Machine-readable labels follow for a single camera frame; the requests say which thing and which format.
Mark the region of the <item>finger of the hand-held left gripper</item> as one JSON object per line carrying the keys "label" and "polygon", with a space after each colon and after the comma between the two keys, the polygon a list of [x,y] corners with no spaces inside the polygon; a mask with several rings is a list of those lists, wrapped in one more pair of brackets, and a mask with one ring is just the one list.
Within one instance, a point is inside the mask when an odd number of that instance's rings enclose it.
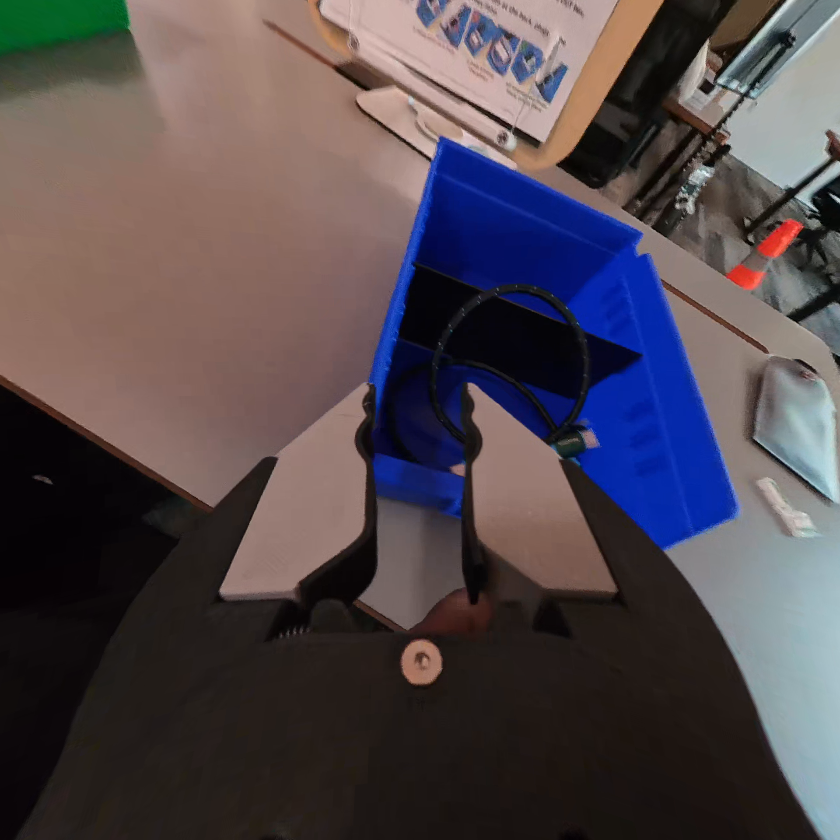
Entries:
{"label": "finger of the hand-held left gripper", "polygon": [[809,364],[768,356],[752,440],[822,497],[839,502],[837,407],[826,382]]}

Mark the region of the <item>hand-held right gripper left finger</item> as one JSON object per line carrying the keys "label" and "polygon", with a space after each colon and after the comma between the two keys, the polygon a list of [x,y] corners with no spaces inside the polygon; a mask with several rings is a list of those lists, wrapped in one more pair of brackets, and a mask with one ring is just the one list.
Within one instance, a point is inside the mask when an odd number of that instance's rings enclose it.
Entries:
{"label": "hand-held right gripper left finger", "polygon": [[374,425],[375,387],[363,383],[277,454],[223,601],[361,598],[377,571]]}

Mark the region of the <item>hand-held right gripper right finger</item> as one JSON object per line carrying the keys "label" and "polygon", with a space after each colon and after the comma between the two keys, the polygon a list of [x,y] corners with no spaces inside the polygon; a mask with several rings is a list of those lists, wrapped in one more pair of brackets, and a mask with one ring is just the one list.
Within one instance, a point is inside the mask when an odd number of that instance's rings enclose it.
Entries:
{"label": "hand-held right gripper right finger", "polygon": [[470,601],[612,601],[618,587],[567,463],[476,384],[463,387],[461,422],[461,559]]}

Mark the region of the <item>blue plastic bin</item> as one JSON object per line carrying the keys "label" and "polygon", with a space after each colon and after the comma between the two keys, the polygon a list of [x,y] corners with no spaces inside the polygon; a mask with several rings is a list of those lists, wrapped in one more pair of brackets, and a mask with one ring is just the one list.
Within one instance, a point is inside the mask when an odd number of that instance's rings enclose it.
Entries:
{"label": "blue plastic bin", "polygon": [[380,496],[459,517],[460,391],[474,382],[539,438],[581,399],[577,461],[663,549],[739,503],[640,231],[451,141],[432,160],[371,369]]}

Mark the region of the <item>green plastic bin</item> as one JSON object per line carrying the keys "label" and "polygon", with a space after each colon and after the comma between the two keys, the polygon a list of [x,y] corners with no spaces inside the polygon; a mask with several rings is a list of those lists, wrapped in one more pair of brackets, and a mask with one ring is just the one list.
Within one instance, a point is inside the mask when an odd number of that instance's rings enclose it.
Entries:
{"label": "green plastic bin", "polygon": [[1,1],[1,55],[129,32],[125,1]]}

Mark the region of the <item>orange cone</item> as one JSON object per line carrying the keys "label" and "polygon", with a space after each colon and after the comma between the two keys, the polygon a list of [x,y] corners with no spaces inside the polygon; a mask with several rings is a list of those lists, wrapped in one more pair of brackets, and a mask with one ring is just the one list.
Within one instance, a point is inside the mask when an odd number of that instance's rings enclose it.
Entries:
{"label": "orange cone", "polygon": [[741,263],[730,269],[726,278],[746,291],[757,290],[770,265],[786,252],[803,228],[803,223],[794,219],[784,220],[761,239]]}

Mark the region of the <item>white tablet stand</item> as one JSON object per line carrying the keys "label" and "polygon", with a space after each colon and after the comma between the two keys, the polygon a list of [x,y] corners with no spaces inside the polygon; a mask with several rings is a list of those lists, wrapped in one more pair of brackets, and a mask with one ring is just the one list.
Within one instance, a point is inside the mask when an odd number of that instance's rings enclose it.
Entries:
{"label": "white tablet stand", "polygon": [[430,161],[434,158],[439,140],[447,139],[509,169],[517,169],[516,164],[498,148],[398,87],[361,91],[355,101],[364,115]]}

